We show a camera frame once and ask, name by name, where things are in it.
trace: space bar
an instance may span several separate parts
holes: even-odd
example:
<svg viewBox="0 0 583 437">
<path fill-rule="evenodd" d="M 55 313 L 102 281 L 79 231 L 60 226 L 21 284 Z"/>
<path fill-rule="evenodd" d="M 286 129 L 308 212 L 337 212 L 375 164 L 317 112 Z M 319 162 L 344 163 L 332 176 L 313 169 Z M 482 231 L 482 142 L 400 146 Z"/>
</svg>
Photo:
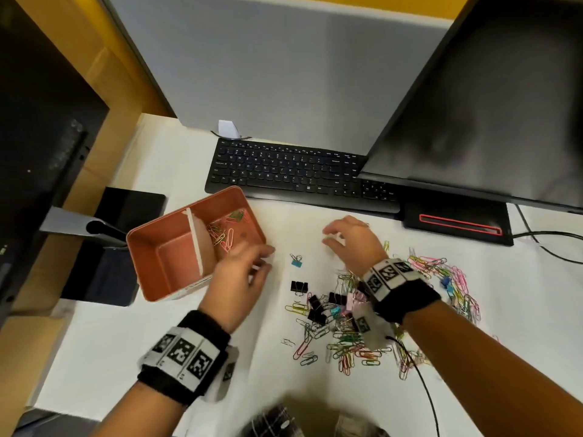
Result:
<svg viewBox="0 0 583 437">
<path fill-rule="evenodd" d="M 260 181 L 258 179 L 247 179 L 247 185 L 251 187 L 263 187 L 264 189 L 293 190 L 293 184 L 280 181 Z"/>
</svg>

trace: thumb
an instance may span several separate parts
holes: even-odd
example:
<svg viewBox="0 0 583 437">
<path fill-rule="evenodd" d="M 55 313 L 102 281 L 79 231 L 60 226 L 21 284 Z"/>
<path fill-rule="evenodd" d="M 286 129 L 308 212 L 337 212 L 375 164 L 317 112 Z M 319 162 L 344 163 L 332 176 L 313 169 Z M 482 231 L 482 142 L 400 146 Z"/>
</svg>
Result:
<svg viewBox="0 0 583 437">
<path fill-rule="evenodd" d="M 265 285 L 265 281 L 267 280 L 267 275 L 269 274 L 270 271 L 271 264 L 263 264 L 260 266 L 259 270 L 257 270 L 257 273 L 255 273 L 255 275 L 253 276 L 251 284 L 249 285 L 252 291 L 261 293 L 261 290 Z"/>
<path fill-rule="evenodd" d="M 330 247 L 332 251 L 344 261 L 345 247 L 340 242 L 333 238 L 324 238 L 322 239 L 322 243 Z"/>
</svg>

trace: hand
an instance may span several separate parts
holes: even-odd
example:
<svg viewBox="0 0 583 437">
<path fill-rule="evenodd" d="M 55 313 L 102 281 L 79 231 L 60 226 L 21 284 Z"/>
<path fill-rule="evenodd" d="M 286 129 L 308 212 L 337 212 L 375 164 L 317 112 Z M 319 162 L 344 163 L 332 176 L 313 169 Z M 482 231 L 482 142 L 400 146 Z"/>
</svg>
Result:
<svg viewBox="0 0 583 437">
<path fill-rule="evenodd" d="M 332 238 L 322 239 L 334 253 L 340 257 L 346 267 L 362 279 L 364 273 L 373 265 L 388 257 L 381 242 L 374 235 L 368 224 L 352 216 L 337 219 L 324 228 L 325 235 L 340 233 L 346 240 L 346 246 Z"/>
<path fill-rule="evenodd" d="M 238 243 L 215 267 L 198 309 L 232 334 L 255 306 L 271 270 L 271 265 L 261 258 L 274 251 L 271 245 Z"/>
</svg>

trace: wristband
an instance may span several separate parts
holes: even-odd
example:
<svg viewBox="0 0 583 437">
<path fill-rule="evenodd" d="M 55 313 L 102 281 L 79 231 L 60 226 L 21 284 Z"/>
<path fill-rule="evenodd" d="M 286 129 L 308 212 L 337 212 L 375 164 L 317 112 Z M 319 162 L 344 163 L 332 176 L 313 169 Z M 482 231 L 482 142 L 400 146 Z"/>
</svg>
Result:
<svg viewBox="0 0 583 437">
<path fill-rule="evenodd" d="M 389 322 L 441 300 L 419 271 L 401 259 L 385 259 L 364 273 L 363 281 L 375 301 L 374 309 Z"/>
<path fill-rule="evenodd" d="M 223 366 L 230 337 L 210 316 L 191 311 L 142 357 L 138 380 L 190 405 Z"/>
</svg>

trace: orange plastic box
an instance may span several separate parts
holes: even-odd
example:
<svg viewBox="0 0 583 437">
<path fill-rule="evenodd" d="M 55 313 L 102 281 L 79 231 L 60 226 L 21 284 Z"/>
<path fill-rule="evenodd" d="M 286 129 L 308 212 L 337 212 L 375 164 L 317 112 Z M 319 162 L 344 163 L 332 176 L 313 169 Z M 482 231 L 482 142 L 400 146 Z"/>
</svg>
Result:
<svg viewBox="0 0 583 437">
<path fill-rule="evenodd" d="M 249 202 L 235 186 L 136 227 L 128 233 L 127 243 L 148 301 L 178 299 L 208 284 L 212 276 L 201 276 L 198 268 L 188 218 L 183 213 L 188 207 L 205 225 L 244 210 L 245 217 L 240 222 L 229 224 L 233 228 L 233 247 L 242 239 L 265 243 Z M 217 260 L 227 255 L 219 244 L 214 249 Z"/>
</svg>

